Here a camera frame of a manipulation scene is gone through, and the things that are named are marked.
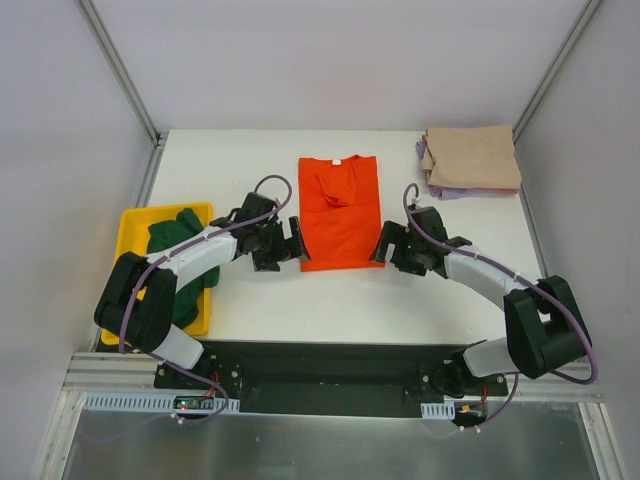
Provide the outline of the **orange t-shirt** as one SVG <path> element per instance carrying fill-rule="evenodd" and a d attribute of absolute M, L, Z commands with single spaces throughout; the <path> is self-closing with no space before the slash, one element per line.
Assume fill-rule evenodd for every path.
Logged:
<path fill-rule="evenodd" d="M 382 268 L 371 259 L 382 230 L 377 158 L 301 158 L 299 219 L 305 273 Z"/>

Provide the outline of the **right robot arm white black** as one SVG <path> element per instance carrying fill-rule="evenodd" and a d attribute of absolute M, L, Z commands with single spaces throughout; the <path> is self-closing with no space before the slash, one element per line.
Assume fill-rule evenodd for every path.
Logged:
<path fill-rule="evenodd" d="M 387 221 L 372 260 L 389 260 L 401 272 L 434 272 L 464 285 L 504 314 L 505 335 L 454 353 L 444 377 L 461 394 L 473 394 L 486 377 L 547 374 L 590 385 L 598 377 L 593 346 L 568 282 L 559 276 L 533 281 L 481 252 L 460 236 L 451 237 L 433 207 L 405 210 L 407 225 Z"/>

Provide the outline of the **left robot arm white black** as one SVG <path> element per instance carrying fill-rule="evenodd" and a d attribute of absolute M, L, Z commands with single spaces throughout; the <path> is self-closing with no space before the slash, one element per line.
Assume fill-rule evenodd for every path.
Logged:
<path fill-rule="evenodd" d="M 292 259 L 310 258 L 300 220 L 288 219 L 283 230 L 277 201 L 257 192 L 241 207 L 177 245 L 141 256 L 126 252 L 116 260 L 98 301 L 94 321 L 130 346 L 177 366 L 188 388 L 204 387 L 211 365 L 203 343 L 173 323 L 177 293 L 208 271 L 249 255 L 256 272 L 280 270 Z"/>

